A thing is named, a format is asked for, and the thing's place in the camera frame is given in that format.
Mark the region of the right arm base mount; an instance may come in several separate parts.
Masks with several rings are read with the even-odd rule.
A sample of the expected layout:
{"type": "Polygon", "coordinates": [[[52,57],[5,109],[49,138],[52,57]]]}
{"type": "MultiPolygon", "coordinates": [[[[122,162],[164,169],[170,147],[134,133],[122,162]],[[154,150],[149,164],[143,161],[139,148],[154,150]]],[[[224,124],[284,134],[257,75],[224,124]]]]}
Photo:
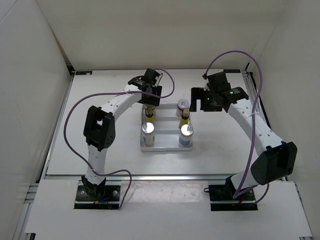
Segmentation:
{"type": "Polygon", "coordinates": [[[209,185],[203,189],[209,194],[212,212],[257,211],[256,198],[253,190],[233,198],[224,185],[209,185]]]}

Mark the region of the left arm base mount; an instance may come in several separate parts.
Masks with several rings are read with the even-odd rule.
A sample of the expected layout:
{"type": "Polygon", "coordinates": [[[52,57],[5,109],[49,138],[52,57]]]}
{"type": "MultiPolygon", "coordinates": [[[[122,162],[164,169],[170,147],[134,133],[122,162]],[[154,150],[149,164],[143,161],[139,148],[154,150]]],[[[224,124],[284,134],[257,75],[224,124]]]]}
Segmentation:
{"type": "Polygon", "coordinates": [[[73,208],[76,210],[119,210],[121,190],[120,181],[107,181],[102,193],[91,197],[82,182],[79,182],[73,208]]]}

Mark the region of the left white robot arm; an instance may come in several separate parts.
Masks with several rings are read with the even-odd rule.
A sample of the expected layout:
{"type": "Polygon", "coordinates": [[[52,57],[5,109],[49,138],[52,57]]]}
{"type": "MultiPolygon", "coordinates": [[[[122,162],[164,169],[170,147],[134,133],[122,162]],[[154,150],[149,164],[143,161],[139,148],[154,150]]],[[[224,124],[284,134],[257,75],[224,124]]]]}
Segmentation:
{"type": "Polygon", "coordinates": [[[90,166],[81,177],[87,194],[93,200],[100,200],[105,194],[105,162],[108,148],[116,137],[115,123],[117,119],[133,104],[156,104],[160,99],[146,95],[161,95],[162,87],[158,86],[161,74],[148,68],[141,77],[128,81],[121,94],[117,94],[107,103],[88,109],[83,135],[88,147],[90,166]]]}

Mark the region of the brown spice jar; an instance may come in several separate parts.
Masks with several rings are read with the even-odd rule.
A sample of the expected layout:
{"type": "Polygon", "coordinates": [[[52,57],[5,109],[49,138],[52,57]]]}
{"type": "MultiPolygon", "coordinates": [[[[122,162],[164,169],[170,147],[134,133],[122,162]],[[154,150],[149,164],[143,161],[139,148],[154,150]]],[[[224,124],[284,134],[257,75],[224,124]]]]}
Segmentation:
{"type": "Polygon", "coordinates": [[[182,113],[185,109],[189,109],[190,107],[190,103],[187,99],[179,99],[178,102],[177,102],[177,105],[176,105],[176,115],[178,117],[181,117],[182,116],[182,113]]]}
{"type": "Polygon", "coordinates": [[[157,113],[157,107],[156,107],[156,106],[150,105],[150,104],[145,104],[145,105],[144,105],[144,108],[145,108],[145,109],[151,108],[151,109],[152,109],[153,116],[154,116],[154,117],[156,116],[156,113],[157,113]]]}

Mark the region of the silver lid blue bottle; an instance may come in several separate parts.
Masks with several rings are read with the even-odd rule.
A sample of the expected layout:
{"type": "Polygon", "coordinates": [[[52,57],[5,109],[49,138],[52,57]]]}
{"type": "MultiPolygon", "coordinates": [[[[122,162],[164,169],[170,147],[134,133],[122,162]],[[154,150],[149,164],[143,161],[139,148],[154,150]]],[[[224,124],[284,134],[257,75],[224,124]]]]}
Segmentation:
{"type": "Polygon", "coordinates": [[[181,148],[191,148],[193,146],[194,128],[190,124],[184,124],[180,129],[178,145],[181,148]]]}

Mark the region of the silver lid white bottle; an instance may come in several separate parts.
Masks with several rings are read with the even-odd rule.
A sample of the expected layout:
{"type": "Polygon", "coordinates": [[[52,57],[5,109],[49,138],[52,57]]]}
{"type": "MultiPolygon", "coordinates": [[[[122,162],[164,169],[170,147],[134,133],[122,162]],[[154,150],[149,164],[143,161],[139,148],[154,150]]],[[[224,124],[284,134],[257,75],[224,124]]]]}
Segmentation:
{"type": "Polygon", "coordinates": [[[155,144],[155,126],[151,122],[145,122],[141,126],[142,139],[145,146],[150,147],[155,144]]]}

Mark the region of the yellow label bottle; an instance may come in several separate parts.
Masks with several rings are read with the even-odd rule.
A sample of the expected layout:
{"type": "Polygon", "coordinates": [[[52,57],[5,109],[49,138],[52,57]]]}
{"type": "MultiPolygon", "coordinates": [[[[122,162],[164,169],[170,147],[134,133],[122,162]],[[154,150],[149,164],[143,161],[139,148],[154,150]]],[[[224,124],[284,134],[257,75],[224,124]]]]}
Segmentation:
{"type": "Polygon", "coordinates": [[[190,110],[188,108],[184,109],[181,113],[181,118],[179,122],[179,128],[181,129],[183,125],[187,125],[189,123],[190,110]]]}
{"type": "Polygon", "coordinates": [[[151,106],[146,107],[145,109],[146,121],[149,123],[154,123],[154,113],[153,108],[151,106]]]}

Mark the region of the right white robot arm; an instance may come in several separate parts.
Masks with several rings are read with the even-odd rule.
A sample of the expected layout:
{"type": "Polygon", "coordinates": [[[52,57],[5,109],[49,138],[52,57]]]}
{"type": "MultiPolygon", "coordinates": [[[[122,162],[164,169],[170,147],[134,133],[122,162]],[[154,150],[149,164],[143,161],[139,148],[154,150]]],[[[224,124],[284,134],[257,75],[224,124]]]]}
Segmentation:
{"type": "Polygon", "coordinates": [[[298,148],[276,135],[241,87],[232,87],[225,72],[206,77],[204,87],[191,88],[190,111],[196,112],[197,101],[203,112],[228,113],[251,140],[248,163],[244,171],[225,180],[224,193],[230,200],[246,191],[267,185],[293,173],[298,148]]]}

